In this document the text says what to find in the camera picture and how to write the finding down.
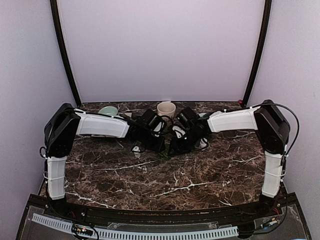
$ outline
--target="vertical black post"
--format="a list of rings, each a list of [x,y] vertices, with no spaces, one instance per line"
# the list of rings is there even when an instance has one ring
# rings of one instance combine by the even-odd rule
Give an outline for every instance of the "vertical black post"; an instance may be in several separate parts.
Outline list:
[[[252,89],[254,87],[254,83],[256,80],[262,52],[265,45],[266,35],[267,35],[267,29],[268,29],[268,23],[270,18],[270,12],[271,12],[271,4],[272,0],[265,0],[264,2],[264,10],[263,10],[263,17],[262,17],[262,24],[260,29],[260,35],[258,40],[258,45],[256,47],[256,52],[253,60],[253,65],[249,77],[248,84],[246,86],[246,90],[243,96],[242,100],[239,100],[239,103],[241,107],[245,108],[248,104]]]
[[[71,66],[69,63],[65,40],[64,40],[63,33],[62,33],[61,23],[60,23],[57,0],[50,0],[50,4],[51,4],[51,12],[52,12],[52,18],[53,18],[53,23],[54,23],[54,28],[55,28],[56,39],[59,44],[60,54],[61,54],[61,58],[62,58],[63,65],[64,65],[64,70],[65,70],[66,76],[69,81],[69,85],[70,85],[70,88],[71,88],[71,91],[73,94],[73,98],[75,100],[75,104],[78,107],[80,107],[80,105],[82,103],[80,100],[80,96],[79,96],[79,93],[77,90],[76,82],[75,82],[74,76],[72,74]]]

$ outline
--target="gray wall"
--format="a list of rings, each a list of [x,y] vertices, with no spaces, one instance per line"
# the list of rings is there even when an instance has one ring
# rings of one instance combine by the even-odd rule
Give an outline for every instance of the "gray wall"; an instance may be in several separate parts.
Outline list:
[[[12,240],[43,178],[44,126],[73,98],[50,1],[1,0],[0,6],[0,239]]]
[[[83,102],[238,101],[264,0],[59,0]]]
[[[297,193],[313,239],[320,239],[319,90],[320,1],[276,0],[250,104],[269,98],[299,117],[301,132],[288,158],[285,184]]]

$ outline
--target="black marble tabletop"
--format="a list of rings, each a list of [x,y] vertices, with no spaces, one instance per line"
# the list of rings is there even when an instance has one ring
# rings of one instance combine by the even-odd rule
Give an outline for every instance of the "black marble tabletop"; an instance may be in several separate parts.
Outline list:
[[[85,103],[98,112],[115,106],[119,112],[142,115],[157,102]],[[237,102],[174,102],[197,113],[239,108]],[[209,147],[166,159],[146,151],[136,157],[124,138],[77,136],[65,168],[68,202],[123,210],[195,210],[258,201],[265,159],[250,130],[213,133]]]

